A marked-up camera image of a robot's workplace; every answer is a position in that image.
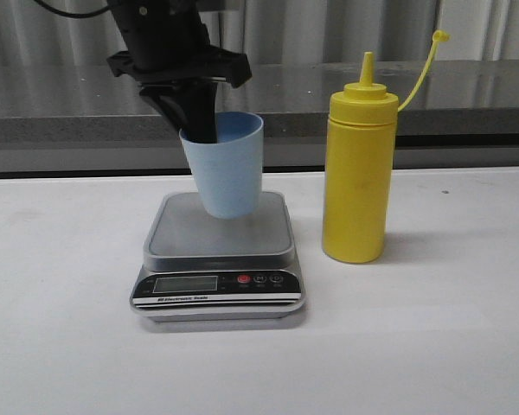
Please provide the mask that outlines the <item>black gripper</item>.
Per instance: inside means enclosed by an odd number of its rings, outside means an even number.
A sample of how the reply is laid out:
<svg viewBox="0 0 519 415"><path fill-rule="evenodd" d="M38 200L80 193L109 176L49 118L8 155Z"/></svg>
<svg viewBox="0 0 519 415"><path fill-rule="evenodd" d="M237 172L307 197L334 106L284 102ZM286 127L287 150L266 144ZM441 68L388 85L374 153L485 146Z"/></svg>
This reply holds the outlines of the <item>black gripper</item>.
<svg viewBox="0 0 519 415"><path fill-rule="evenodd" d="M142 86L140 98L177 131L199 144L216 144L217 85L242 86L252 78L248 58L211 44L195 1L109 1L125 51L107 59L114 76L143 84L208 80L186 86Z"/></svg>

